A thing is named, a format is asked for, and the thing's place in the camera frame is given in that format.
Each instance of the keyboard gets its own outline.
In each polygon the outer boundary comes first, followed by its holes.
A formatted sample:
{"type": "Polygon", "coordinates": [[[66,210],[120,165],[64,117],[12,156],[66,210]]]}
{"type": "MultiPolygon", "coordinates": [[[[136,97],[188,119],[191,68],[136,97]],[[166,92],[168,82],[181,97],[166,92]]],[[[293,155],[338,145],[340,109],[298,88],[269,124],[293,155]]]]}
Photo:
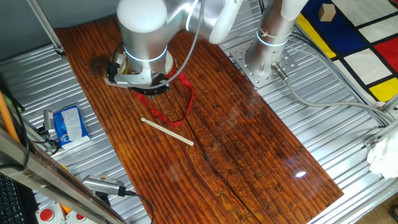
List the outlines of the keyboard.
{"type": "Polygon", "coordinates": [[[11,178],[0,174],[0,223],[27,224],[21,209],[21,198],[11,178]]]}

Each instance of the wooden block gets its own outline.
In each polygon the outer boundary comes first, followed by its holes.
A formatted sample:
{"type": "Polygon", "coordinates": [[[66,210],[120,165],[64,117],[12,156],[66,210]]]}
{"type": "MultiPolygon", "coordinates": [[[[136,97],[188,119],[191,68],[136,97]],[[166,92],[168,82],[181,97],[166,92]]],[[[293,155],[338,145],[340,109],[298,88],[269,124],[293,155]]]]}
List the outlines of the wooden block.
{"type": "Polygon", "coordinates": [[[334,4],[323,4],[319,10],[319,20],[322,22],[331,22],[336,14],[336,8],[334,4]]]}
{"type": "MultiPolygon", "coordinates": [[[[133,92],[105,84],[106,64],[121,42],[115,16],[56,33],[135,190],[152,202],[155,223],[307,223],[343,195],[217,45],[199,40],[193,51],[184,72],[195,100],[176,128],[133,92]]],[[[170,42],[179,64],[192,40],[181,32],[170,42]]],[[[149,104],[176,121],[189,98],[176,81],[149,104]]]]}

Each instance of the mondrian pattern mat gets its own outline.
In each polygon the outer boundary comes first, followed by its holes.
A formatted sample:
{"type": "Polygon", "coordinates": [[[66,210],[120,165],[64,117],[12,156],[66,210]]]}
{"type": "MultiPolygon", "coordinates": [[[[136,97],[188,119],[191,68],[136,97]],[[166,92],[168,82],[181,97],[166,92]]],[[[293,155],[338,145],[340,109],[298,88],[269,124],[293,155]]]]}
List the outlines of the mondrian pattern mat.
{"type": "Polygon", "coordinates": [[[297,20],[304,31],[375,103],[398,94],[398,9],[389,0],[309,0],[297,20]],[[321,22],[322,4],[334,4],[321,22]]]}

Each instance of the metal mounting plate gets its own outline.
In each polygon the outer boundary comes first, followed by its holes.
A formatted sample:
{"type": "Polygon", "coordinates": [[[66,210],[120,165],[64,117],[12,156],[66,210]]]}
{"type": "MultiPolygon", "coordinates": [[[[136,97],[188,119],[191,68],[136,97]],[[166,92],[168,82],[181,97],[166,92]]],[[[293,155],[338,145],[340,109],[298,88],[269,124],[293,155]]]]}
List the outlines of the metal mounting plate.
{"type": "MultiPolygon", "coordinates": [[[[241,45],[233,47],[229,53],[235,59],[239,67],[241,67],[243,72],[248,76],[249,80],[253,83],[253,85],[259,88],[272,82],[275,79],[279,79],[279,76],[276,74],[276,72],[266,73],[265,71],[264,72],[250,71],[246,63],[245,55],[250,46],[253,44],[253,41],[254,40],[250,40],[241,45]]],[[[283,71],[285,71],[286,73],[292,73],[297,69],[296,62],[292,59],[292,57],[287,53],[286,50],[282,52],[282,61],[280,63],[280,66],[282,67],[283,71]]]]}

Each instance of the red string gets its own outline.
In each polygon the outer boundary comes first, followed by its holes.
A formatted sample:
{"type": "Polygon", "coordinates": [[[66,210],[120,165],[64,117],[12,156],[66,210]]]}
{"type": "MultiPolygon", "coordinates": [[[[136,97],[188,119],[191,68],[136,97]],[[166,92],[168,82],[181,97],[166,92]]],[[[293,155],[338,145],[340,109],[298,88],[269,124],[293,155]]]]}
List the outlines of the red string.
{"type": "Polygon", "coordinates": [[[150,111],[152,112],[152,114],[154,114],[157,118],[161,119],[162,121],[164,121],[164,122],[166,122],[166,123],[168,123],[168,124],[171,124],[172,126],[175,126],[175,127],[180,126],[180,125],[186,120],[186,118],[187,118],[187,116],[188,116],[188,114],[189,114],[189,111],[191,110],[192,103],[193,103],[193,95],[194,95],[194,93],[195,93],[195,91],[193,90],[193,87],[192,87],[191,83],[190,83],[189,80],[186,78],[186,76],[185,76],[185,74],[184,74],[183,72],[181,72],[181,73],[178,75],[178,79],[181,81],[181,83],[182,83],[184,86],[188,87],[188,88],[191,90],[191,100],[189,101],[187,113],[185,113],[184,118],[182,118],[180,121],[170,122],[164,115],[162,115],[161,113],[159,113],[159,111],[157,111],[157,110],[154,109],[154,108],[150,108],[150,107],[149,107],[149,104],[148,104],[148,102],[147,102],[147,100],[146,100],[146,98],[145,98],[144,95],[142,95],[142,94],[140,94],[140,93],[138,93],[138,92],[136,92],[136,91],[134,92],[134,94],[138,97],[139,101],[141,101],[141,103],[142,103],[144,106],[148,107],[148,108],[150,109],[150,111]]]}

